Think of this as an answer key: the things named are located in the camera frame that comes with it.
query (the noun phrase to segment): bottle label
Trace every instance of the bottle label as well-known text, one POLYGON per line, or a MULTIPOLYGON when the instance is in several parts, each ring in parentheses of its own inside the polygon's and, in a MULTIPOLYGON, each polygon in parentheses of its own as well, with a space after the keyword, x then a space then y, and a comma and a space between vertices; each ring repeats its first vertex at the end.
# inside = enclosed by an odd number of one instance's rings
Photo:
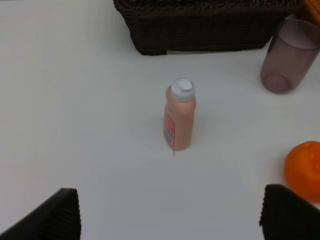
POLYGON ((173 147, 175 145, 176 126, 168 113, 164 113, 163 134, 166 141, 173 147))

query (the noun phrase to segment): pink bottle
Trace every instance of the pink bottle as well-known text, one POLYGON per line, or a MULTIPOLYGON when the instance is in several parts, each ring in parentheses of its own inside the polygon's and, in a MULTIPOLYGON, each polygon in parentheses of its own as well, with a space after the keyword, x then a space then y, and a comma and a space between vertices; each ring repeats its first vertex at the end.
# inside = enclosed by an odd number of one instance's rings
POLYGON ((191 142, 196 97, 189 79, 178 79, 165 91, 163 134, 173 150, 186 149, 191 142))

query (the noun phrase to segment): white bottle cap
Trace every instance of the white bottle cap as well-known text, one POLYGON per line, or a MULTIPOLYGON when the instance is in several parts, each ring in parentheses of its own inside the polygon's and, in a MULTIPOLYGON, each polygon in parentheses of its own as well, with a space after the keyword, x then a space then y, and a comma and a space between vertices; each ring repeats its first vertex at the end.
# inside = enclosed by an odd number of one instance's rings
POLYGON ((180 103, 190 102, 194 98, 195 92, 194 83, 186 78, 178 79, 171 85, 171 96, 180 103))

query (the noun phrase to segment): translucent cup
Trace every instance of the translucent cup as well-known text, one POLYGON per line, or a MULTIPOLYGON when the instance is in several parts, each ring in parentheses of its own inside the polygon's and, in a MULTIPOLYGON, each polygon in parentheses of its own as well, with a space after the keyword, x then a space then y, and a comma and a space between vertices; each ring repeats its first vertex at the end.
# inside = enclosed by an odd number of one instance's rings
POLYGON ((283 94, 301 83, 320 49, 320 29, 298 19, 287 19, 273 36, 260 77, 266 89, 283 94))

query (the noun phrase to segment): plastic bottle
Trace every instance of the plastic bottle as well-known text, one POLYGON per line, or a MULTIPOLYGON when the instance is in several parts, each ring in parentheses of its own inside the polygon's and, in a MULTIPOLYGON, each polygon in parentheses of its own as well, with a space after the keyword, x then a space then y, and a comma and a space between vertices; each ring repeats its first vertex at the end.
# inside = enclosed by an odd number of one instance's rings
POLYGON ((163 134, 173 150, 189 147, 194 125, 195 85, 186 78, 176 80, 165 91, 163 134))

